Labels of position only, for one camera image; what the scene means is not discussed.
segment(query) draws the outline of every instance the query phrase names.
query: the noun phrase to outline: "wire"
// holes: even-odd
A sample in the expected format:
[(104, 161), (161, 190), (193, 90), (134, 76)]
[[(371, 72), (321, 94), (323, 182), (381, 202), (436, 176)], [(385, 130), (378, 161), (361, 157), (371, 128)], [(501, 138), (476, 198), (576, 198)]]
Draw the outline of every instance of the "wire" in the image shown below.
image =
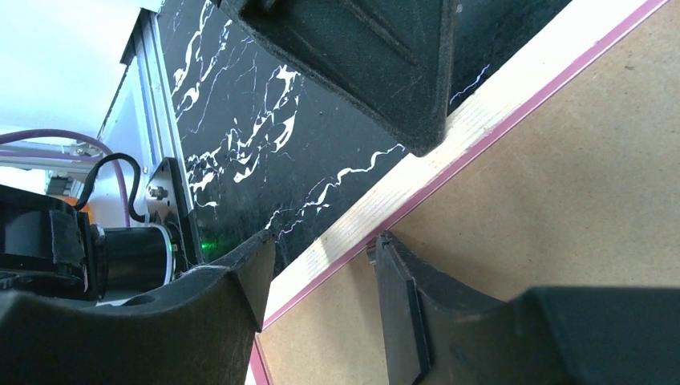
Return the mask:
[(85, 205), (87, 204), (87, 201), (90, 200), (90, 195), (92, 195), (92, 191), (95, 189), (95, 182), (97, 179), (97, 174), (99, 173), (99, 169), (102, 168), (106, 163), (112, 162), (115, 160), (125, 160), (132, 166), (132, 172), (134, 173), (133, 179), (132, 179), (132, 190), (130, 190), (130, 197), (127, 199), (127, 212), (129, 213), (130, 217), (138, 222), (144, 223), (145, 219), (144, 216), (139, 215), (135, 211), (135, 197), (137, 195), (137, 190), (140, 188), (140, 179), (141, 179), (141, 174), (142, 174), (142, 169), (140, 167), (140, 164), (137, 163), (135, 158), (132, 156), (129, 156), (128, 154), (123, 154), (121, 152), (117, 152), (115, 154), (107, 155), (104, 158), (102, 158), (99, 162), (95, 163), (95, 166), (92, 167), (92, 170), (87, 174), (87, 177), (85, 178), (85, 183), (83, 184), (83, 192), (80, 194), (80, 198), (78, 199), (77, 202), (75, 202), (75, 205), (73, 206), (76, 210), (82, 210)]
[[(81, 142), (95, 146), (102, 150), (105, 155), (111, 155), (113, 151), (104, 143), (99, 140), (81, 134), (79, 132), (67, 131), (67, 130), (57, 130), (51, 128), (44, 128), (38, 130), (25, 130), (19, 132), (11, 132), (9, 134), (0, 135), (0, 144), (8, 144), (12, 142), (18, 142), (20, 140), (34, 139), (34, 138), (67, 138), (73, 140), (80, 140)], [(125, 188), (125, 178), (123, 177), (123, 169), (120, 167), (118, 161), (113, 162), (113, 167), (115, 169), (115, 178), (118, 180), (118, 190), (120, 193), (120, 201), (123, 203), (123, 220), (125, 221), (125, 227), (130, 227), (130, 213), (128, 210), (128, 190)]]
[(73, 161), (76, 161), (76, 162), (83, 162), (83, 163), (89, 163), (89, 164), (94, 164), (94, 163), (96, 163), (97, 160), (102, 159), (101, 157), (98, 157), (98, 156), (81, 156), (81, 155), (62, 154), (62, 153), (58, 153), (58, 152), (36, 151), (36, 150), (22, 150), (22, 151), (0, 150), (0, 157), (73, 160)]

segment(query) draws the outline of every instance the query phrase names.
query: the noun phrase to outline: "black cable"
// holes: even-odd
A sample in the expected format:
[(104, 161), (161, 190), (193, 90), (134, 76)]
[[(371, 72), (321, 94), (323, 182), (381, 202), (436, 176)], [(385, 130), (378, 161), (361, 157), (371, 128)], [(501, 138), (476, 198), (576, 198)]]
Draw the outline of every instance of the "black cable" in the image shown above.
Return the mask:
[(130, 197), (127, 199), (127, 210), (130, 213), (130, 218), (132, 218), (135, 221), (144, 223), (145, 222), (144, 216), (139, 215), (135, 211), (135, 196), (137, 195), (137, 190), (140, 187), (142, 169), (140, 167), (140, 164), (137, 163), (137, 161), (135, 160), (135, 158), (129, 156), (128, 154), (123, 154), (122, 152), (117, 152), (109, 156), (105, 156), (104, 158), (99, 160), (99, 162), (95, 163), (95, 166), (87, 174), (83, 186), (83, 192), (80, 194), (80, 198), (78, 199), (77, 202), (75, 202), (75, 205), (73, 207), (79, 211), (85, 207), (87, 201), (90, 200), (90, 195), (92, 195), (92, 191), (95, 189), (95, 180), (97, 179), (99, 169), (106, 163), (111, 162), (113, 160), (125, 160), (130, 164), (130, 166), (132, 166), (134, 176), (132, 179), (132, 190), (130, 190)]

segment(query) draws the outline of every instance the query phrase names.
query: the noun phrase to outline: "black marble panel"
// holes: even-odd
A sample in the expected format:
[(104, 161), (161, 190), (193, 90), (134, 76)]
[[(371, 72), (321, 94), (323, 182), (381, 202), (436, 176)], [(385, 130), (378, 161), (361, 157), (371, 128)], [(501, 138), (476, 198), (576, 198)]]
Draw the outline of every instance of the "black marble panel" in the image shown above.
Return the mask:
[[(567, 2), (461, 0), (450, 111)], [(279, 274), (406, 155), (209, 1), (167, 0), (158, 23), (208, 259), (266, 227)]]

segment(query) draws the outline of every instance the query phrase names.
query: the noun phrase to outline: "pink edge strip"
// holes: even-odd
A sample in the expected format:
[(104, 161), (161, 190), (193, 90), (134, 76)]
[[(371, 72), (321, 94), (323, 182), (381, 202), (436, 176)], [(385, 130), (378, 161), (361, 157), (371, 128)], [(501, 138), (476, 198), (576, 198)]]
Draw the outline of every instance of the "pink edge strip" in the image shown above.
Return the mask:
[(508, 133), (510, 129), (515, 127), (533, 110), (537, 109), (545, 100), (549, 99), (555, 92), (560, 90), (566, 83), (583, 71), (590, 63), (604, 54), (613, 44), (623, 39), (630, 31), (632, 31), (641, 22), (647, 19), (654, 11), (656, 11), (668, 0), (649, 0), (637, 8), (630, 16), (625, 18), (619, 25), (615, 26), (604, 38), (597, 41), (590, 49), (583, 55), (574, 60), (564, 71), (562, 71), (555, 79), (550, 81), (545, 87), (540, 89), (534, 96), (529, 98), (524, 104), (519, 106), (507, 118), (495, 126), (486, 136), (481, 138), (476, 144), (472, 145), (465, 154), (457, 160), (449, 164), (442, 173), (440, 173), (429, 184), (420, 189), (414, 194), (406, 204), (397, 209), (390, 215), (382, 224), (374, 229), (367, 237), (364, 237), (359, 243), (352, 247), (347, 253), (333, 262), (328, 269), (324, 270), (318, 275), (309, 285), (305, 286), (293, 299), (288, 301), (281, 309), (277, 310), (269, 318), (265, 320), (264, 328), (271, 326), (277, 319), (279, 319), (285, 312), (290, 310), (298, 302), (300, 302), (307, 294), (311, 293), (326, 279), (340, 270), (344, 265), (359, 254), (366, 244), (375, 238), (381, 231), (389, 229), (394, 226), (400, 219), (405, 217), (411, 210), (415, 209), (420, 203), (427, 199), (432, 193), (440, 188), (444, 183), (450, 180), (455, 174), (460, 172), (465, 166), (472, 162), (484, 150), (491, 147), (498, 139)]
[(253, 377), (257, 385), (273, 385), (271, 377), (269, 377), (269, 369), (265, 361), (265, 355), (262, 353), (260, 341), (257, 336), (253, 340), (253, 351), (250, 353), (250, 370), (253, 371)]

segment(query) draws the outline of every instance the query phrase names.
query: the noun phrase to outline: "metal plate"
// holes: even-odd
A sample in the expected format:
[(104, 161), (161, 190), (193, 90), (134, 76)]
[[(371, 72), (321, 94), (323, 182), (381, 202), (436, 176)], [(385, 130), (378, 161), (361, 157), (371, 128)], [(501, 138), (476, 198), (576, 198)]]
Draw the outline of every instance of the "metal plate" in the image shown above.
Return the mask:
[(145, 199), (155, 223), (170, 231), (175, 254), (175, 276), (204, 263), (198, 244), (198, 232), (193, 212), (187, 212), (186, 195), (182, 189), (182, 174), (177, 160), (164, 158), (149, 178)]

